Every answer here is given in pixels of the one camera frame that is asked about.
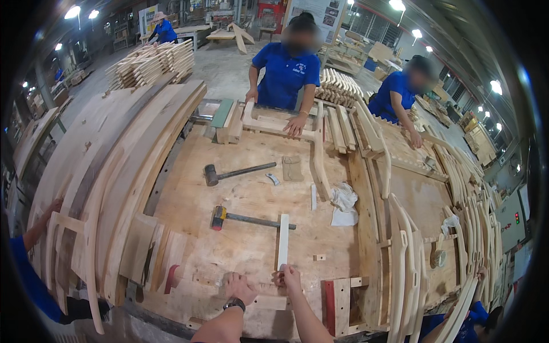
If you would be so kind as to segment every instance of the human hand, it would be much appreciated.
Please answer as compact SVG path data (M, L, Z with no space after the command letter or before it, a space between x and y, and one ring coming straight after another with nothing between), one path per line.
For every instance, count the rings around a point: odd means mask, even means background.
M479 272L477 273L477 278L479 281L484 281L486 279L486 275L488 275L488 269L484 266L480 266Z
M53 200L52 203L49 204L48 208L44 211L44 215L47 218L50 218L52 216L52 212L60 212L62 204L63 198Z
M282 131L288 130L288 135L292 137L298 137L303 132L305 121L307 120L307 113L300 113L297 117L290 119L288 124L282 129Z
M297 269L283 263L281 272L277 272L274 284L279 287L286 287L288 295L301 294L301 274Z
M410 132L410 140L412 141L412 145L418 149L423 145L423 140L416 130Z
M257 87L256 88L250 88L250 90L246 93L246 101L245 103L248 103L248 101L251 99L251 98L254 98L254 102L257 104L257 97L259 96L259 93L257 92Z
M225 296L239 298L244 305L249 306L257 297L257 290L252 283L248 283L245 275L238 273L229 274L225 282Z

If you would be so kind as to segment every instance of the white cloth rag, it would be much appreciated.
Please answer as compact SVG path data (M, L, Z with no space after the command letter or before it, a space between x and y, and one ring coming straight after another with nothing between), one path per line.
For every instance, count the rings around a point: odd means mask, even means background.
M352 191L352 187L344 182L338 182L336 188L332 188L332 226L353 226L358 223L358 212L355 203L358 195Z

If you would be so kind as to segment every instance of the worker with hat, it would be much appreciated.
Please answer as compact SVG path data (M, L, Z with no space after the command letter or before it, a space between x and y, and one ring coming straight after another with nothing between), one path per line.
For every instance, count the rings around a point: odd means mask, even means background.
M404 126L410 132L412 144L416 148L420 148L423 142L408 118L408 112L416 101L416 94L425 94L436 85L438 78L432 74L432 70L429 59L414 55L403 71L395 71L387 76L378 93L368 103L372 114Z
M177 44L177 34L171 27L170 21L166 18L167 16L164 14L164 12L158 12L154 15L151 22L152 24L156 23L156 26L154 27L154 31L150 34L149 40L145 45L149 45L149 43L156 36L156 34L158 34L158 39L156 40L156 42L154 42L155 47L158 45L158 43L162 44L166 42L174 42Z
M292 18L282 31L282 41L267 44L251 60L248 72L250 90L246 102L294 110L298 92L303 88L299 115L290 119L284 130L290 136L301 135L320 86L320 60L315 53L322 46L320 29L312 14L303 12ZM259 71L265 76L257 85Z

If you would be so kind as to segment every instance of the forearm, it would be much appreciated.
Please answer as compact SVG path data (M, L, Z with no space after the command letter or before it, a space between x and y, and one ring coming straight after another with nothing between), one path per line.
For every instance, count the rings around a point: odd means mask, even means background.
M259 69L253 64L248 70L248 78L250 79L250 89L257 89L257 79L259 78Z
M410 132L415 131L416 128L408 117L408 114L406 113L404 107L402 107L401 104L392 105L392 107L395 111L396 117L399 119L399 122L402 124L402 126L404 126L404 128Z
M444 324L446 323L446 320L437 325L431 332L429 332L422 340L421 343L434 343L436 341L436 338L439 336L440 332L442 331L442 328L444 327Z
M332 343L333 339L322 322L312 311L305 295L290 295L294 309L295 324L302 343Z
M25 245L26 252L38 243L40 236L46 230L48 219L49 216L42 216L30 230L23 234L23 244Z
M311 111L312 105L315 103L315 85L305 85L303 89L303 100L299 106L299 112L305 112L307 115Z
M207 321L194 334L191 342L227 342L238 343L244 327L244 312L238 306L232 306L222 314Z

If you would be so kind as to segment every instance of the woman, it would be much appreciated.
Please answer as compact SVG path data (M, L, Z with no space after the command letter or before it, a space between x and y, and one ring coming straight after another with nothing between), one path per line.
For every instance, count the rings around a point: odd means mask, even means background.
M149 45L150 41L158 34L158 39L156 42L154 42L154 46L156 47L158 43L166 43L166 42L175 42L177 44L177 34L171 27L171 23L166 20L167 16L164 14L164 12L158 12L154 15L153 19L151 20L152 23L157 23L157 25L154 27L153 33L150 34L149 40L147 41L147 44Z
M408 118L416 94L427 93L433 89L436 78L432 76L431 62L422 56L415 55L406 63L404 71L395 71L383 81L376 96L368 104L371 113L400 123L410 132L412 144L420 148L421 136Z
M319 31L312 14L303 12L290 20L281 43L267 44L251 61L246 102L253 98L261 105L294 110L298 91L304 88L299 115L284 128L290 136L301 135L315 100L315 89L320 86L320 60L314 55L320 46L316 38ZM265 76L257 86L263 67Z
M484 280L488 271L481 267L478 273L479 282L473 301L469 307L469 313L460 327L454 342L457 343L488 343L490 335L493 334L497 323L503 317L503 307L496 307L488 314L480 302L481 291L484 286ZM432 343L446 325L447 319L453 311L453 307L446 314L436 314L434 316L423 317L419 342Z

